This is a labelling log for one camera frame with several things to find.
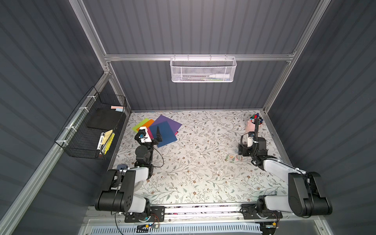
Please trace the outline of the blue paper sheet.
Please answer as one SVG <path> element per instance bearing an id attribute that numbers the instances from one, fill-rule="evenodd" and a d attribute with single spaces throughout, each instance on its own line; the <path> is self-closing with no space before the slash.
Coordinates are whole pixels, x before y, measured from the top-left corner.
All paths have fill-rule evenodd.
<path id="1" fill-rule="evenodd" d="M 158 123 L 156 125 L 150 126 L 150 131 L 153 135 L 153 138 L 157 138 L 157 129 L 159 128 L 160 134 L 162 136 L 162 141 L 157 144 L 158 147 L 163 147 L 168 144 L 171 144 L 173 142 L 177 141 L 177 138 L 175 136 L 175 133 L 172 131 L 170 125 L 167 121 Z"/>

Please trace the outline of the magenta paper sheet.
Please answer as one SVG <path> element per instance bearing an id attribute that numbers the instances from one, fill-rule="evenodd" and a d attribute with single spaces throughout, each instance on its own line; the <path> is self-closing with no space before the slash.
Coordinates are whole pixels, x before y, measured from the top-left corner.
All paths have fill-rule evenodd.
<path id="1" fill-rule="evenodd" d="M 148 132 L 148 135 L 149 135 L 150 139 L 152 140 L 153 139 L 153 135 L 152 135 L 149 127 L 147 128 L 147 132 Z"/>

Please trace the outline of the orange paper sheet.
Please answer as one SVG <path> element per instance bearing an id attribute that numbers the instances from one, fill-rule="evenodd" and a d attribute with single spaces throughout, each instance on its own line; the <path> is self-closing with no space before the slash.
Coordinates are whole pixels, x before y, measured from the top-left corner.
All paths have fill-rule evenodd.
<path id="1" fill-rule="evenodd" d="M 147 127 L 149 128 L 152 124 L 154 123 L 154 120 L 153 119 L 144 119 L 143 121 L 141 121 L 136 127 L 135 127 L 135 131 L 138 132 L 139 129 L 141 127 Z"/>

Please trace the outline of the purple paper sheet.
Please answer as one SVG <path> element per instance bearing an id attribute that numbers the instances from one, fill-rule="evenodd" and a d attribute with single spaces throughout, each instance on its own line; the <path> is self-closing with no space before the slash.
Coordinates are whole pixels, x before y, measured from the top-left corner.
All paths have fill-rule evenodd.
<path id="1" fill-rule="evenodd" d="M 174 132 L 174 134 L 176 135 L 180 129 L 180 127 L 182 126 L 181 123 L 177 122 L 177 121 L 174 121 L 172 120 L 171 118 L 169 117 L 166 117 L 164 115 L 160 115 L 154 122 L 151 126 L 155 126 L 155 125 L 158 125 L 162 122 L 167 122 L 168 125 L 170 126 L 171 130 Z"/>

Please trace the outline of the lime green paper sheet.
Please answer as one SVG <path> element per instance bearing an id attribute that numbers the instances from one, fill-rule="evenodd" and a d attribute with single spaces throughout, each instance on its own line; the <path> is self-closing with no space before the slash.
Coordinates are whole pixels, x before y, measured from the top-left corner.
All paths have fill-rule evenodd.
<path id="1" fill-rule="evenodd" d="M 139 130 L 139 128 L 142 127 L 142 126 L 144 126 L 148 121 L 149 121 L 149 119 L 148 119 L 148 118 L 145 118 L 145 119 L 142 120 L 140 123 L 138 123 L 136 126 L 134 126 L 134 127 L 132 128 L 132 130 L 133 130 L 134 132 L 137 133 L 138 130 Z"/>

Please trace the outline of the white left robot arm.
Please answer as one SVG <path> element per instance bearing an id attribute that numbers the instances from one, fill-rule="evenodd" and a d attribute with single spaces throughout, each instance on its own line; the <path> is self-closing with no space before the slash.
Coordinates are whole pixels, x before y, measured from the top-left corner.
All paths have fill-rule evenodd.
<path id="1" fill-rule="evenodd" d="M 147 128 L 141 127 L 135 136 L 135 140 L 139 143 L 135 150 L 135 167 L 110 169 L 104 174 L 95 200 L 97 211 L 132 213 L 137 216 L 150 217 L 150 201 L 136 196 L 134 191 L 139 183 L 152 176 L 154 146 L 163 141 L 159 127 L 153 136 L 153 139 L 150 138 Z"/>

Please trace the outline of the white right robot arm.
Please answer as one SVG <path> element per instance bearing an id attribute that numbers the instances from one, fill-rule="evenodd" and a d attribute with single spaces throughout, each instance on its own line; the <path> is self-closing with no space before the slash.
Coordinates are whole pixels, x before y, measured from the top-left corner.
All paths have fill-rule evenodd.
<path id="1" fill-rule="evenodd" d="M 247 144 L 240 143 L 238 153 L 251 157 L 254 166 L 286 182 L 287 194 L 260 196 L 254 206 L 256 214 L 260 218 L 269 218 L 278 212 L 290 212 L 303 218 L 332 214 L 333 206 L 320 174 L 292 167 L 268 155 L 266 139 L 258 135 L 261 120 L 259 114 L 250 118 L 248 124 L 253 128 L 246 128 Z"/>

